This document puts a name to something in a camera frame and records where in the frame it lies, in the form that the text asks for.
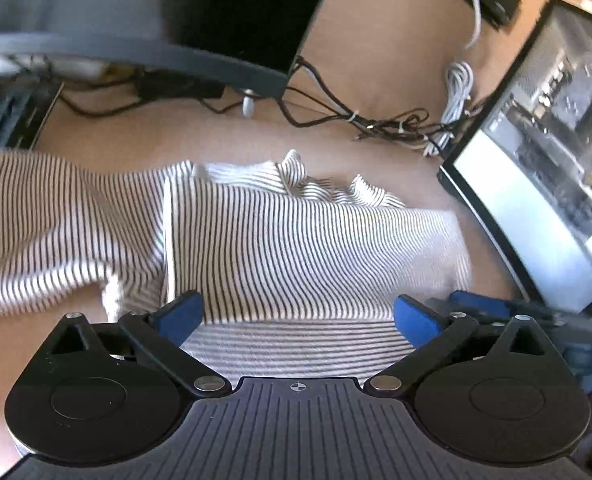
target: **striped fabric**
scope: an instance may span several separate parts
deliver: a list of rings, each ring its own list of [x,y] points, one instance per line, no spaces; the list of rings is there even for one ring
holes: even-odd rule
[[[453,214],[405,208],[360,176],[336,189],[295,152],[101,175],[0,151],[0,314],[90,283],[110,320],[202,292],[205,324],[183,347],[234,383],[365,378],[411,350],[393,327],[396,295],[468,288],[470,261]]]

